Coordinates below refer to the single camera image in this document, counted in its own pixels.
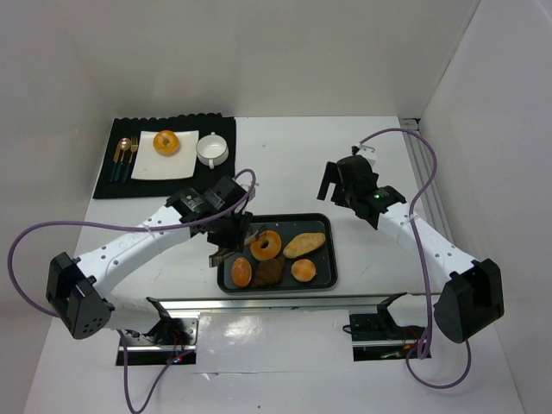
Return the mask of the orange donut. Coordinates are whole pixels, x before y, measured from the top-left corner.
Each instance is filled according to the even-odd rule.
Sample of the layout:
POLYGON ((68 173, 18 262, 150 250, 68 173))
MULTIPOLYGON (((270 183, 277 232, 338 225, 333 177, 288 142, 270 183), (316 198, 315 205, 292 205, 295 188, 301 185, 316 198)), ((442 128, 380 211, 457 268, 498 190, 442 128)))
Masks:
POLYGON ((163 156, 173 156, 179 150, 179 138, 171 130, 162 130, 153 138, 154 150, 163 156))
POLYGON ((266 230, 250 245, 250 252, 257 261, 271 260, 279 255, 281 246, 279 234, 273 230, 266 230))

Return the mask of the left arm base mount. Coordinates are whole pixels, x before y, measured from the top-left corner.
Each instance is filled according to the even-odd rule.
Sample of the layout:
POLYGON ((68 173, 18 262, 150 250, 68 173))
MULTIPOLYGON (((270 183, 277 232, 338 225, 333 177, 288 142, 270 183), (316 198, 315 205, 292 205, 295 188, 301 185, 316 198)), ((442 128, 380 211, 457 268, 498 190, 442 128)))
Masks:
POLYGON ((176 366, 197 362, 198 316, 173 317, 157 298, 123 298, 116 321, 123 324, 116 365, 176 366))

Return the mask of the metal tongs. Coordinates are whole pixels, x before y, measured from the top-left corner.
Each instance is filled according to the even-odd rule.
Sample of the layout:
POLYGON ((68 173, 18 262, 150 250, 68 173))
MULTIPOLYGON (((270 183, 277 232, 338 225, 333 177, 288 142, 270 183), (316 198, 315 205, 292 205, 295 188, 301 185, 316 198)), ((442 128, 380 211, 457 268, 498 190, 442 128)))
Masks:
POLYGON ((259 241, 267 232, 266 226, 257 226, 255 229, 249 227, 243 236, 238 237, 238 243, 232 248, 218 246, 217 251, 209 256, 209 267, 214 268, 223 264, 233 254, 242 253, 244 248, 251 245, 253 242, 259 241))

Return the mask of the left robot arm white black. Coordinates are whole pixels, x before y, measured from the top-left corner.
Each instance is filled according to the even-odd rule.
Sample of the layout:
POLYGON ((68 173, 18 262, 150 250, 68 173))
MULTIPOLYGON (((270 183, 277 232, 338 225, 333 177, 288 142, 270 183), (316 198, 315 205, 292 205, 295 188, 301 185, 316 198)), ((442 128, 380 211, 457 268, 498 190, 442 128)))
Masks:
POLYGON ((49 267, 48 303, 76 340, 101 329, 120 329, 134 337, 165 341, 182 325, 159 300, 117 297, 113 290, 159 254, 196 235, 206 235, 208 243, 217 247, 209 257, 210 267, 241 252, 260 234, 251 230, 253 216, 245 210, 252 192, 229 176, 204 193, 186 188, 114 241, 78 258, 57 255, 49 267))

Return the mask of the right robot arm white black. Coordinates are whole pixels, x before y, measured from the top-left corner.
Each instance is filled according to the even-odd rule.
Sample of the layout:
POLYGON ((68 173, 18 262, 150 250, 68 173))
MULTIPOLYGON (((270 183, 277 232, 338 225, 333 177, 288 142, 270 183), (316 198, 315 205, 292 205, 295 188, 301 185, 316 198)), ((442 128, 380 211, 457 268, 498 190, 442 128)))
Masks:
POLYGON ((499 266, 455 248, 410 211, 399 191, 378 186, 378 177, 368 159, 358 154, 328 162, 317 198, 324 200, 333 183, 334 204, 351 209, 413 257, 423 253, 428 276, 441 290, 434 305, 436 325, 450 341, 463 343, 500 319, 505 309, 499 266))

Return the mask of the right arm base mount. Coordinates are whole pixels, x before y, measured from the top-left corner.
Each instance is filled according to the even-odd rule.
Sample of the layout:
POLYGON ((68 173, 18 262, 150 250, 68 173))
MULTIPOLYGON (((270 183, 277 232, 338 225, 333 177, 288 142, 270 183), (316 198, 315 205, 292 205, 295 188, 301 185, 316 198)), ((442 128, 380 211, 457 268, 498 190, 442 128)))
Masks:
POLYGON ((390 306, 403 298, 405 292, 396 293, 377 304, 375 311, 348 317, 342 331, 352 340, 354 361, 403 360, 417 347, 425 330, 423 322, 397 324, 390 312, 390 306))

